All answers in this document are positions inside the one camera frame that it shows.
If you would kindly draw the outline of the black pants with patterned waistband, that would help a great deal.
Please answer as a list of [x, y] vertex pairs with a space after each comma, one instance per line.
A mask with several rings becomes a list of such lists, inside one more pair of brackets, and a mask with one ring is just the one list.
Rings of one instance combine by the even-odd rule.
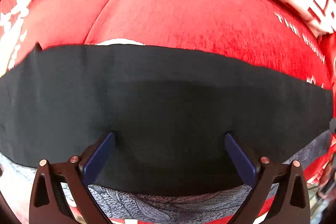
[[327, 152], [332, 115], [330, 90], [221, 55], [36, 47], [1, 78], [1, 153], [35, 167], [112, 132], [116, 146], [90, 187], [107, 216], [205, 223], [234, 214], [249, 193], [226, 134], [307, 167]]

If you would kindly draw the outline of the red blanket with white print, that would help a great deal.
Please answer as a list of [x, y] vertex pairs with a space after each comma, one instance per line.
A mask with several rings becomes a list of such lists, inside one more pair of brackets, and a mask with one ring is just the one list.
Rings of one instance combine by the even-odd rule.
[[[36, 47], [71, 45], [201, 51], [330, 90], [327, 152], [307, 167], [281, 163], [302, 165], [309, 223], [335, 223], [335, 0], [1, 0], [1, 78]], [[1, 153], [1, 223], [29, 223], [41, 160]]]

